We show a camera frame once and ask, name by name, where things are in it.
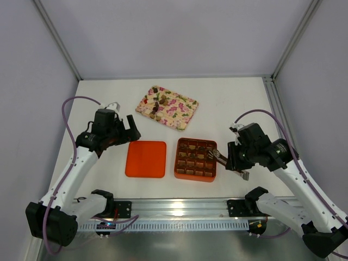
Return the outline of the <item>orange box lid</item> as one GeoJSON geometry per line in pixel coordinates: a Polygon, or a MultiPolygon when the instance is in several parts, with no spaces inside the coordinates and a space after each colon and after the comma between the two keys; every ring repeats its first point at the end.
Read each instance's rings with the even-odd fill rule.
{"type": "Polygon", "coordinates": [[[128,146],[125,174],[131,178],[163,178],[166,169],[164,141],[132,141],[128,146]]]}

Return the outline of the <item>metal tongs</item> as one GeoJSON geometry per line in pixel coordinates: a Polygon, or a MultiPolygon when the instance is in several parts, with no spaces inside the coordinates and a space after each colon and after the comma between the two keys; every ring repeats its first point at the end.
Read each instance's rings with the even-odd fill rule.
{"type": "MultiPolygon", "coordinates": [[[[225,156],[223,156],[217,149],[211,149],[208,150],[208,158],[209,159],[214,159],[215,161],[217,161],[220,165],[222,165],[226,170],[230,170],[227,168],[227,158],[225,156]]],[[[232,172],[234,172],[236,175],[238,175],[239,177],[241,177],[243,180],[248,181],[249,180],[249,172],[242,170],[242,171],[238,171],[238,170],[231,170],[232,172]]]]}

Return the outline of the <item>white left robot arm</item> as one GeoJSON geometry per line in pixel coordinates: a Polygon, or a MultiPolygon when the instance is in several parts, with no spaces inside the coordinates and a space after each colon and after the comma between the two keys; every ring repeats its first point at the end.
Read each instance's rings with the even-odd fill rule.
{"type": "Polygon", "coordinates": [[[114,195],[96,189],[78,204],[74,197],[83,180],[109,147],[140,139],[132,115],[127,115],[128,128],[118,114],[110,109],[99,109],[91,121],[90,131],[77,136],[73,155],[49,192],[37,203],[26,207],[26,217],[32,236],[46,243],[68,246],[79,225],[90,218],[107,218],[115,210],[114,195]]]}

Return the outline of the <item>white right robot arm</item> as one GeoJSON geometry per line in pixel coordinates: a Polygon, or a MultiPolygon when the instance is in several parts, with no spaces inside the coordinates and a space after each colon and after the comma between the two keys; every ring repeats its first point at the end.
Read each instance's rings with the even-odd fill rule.
{"type": "Polygon", "coordinates": [[[285,139],[271,141],[260,125],[232,124],[236,139],[227,144],[226,169],[243,172],[260,165],[274,173],[302,204],[298,210],[257,187],[245,195],[252,213],[270,215],[295,231],[307,248],[326,258],[347,240],[347,214],[312,179],[303,161],[285,139]]]}

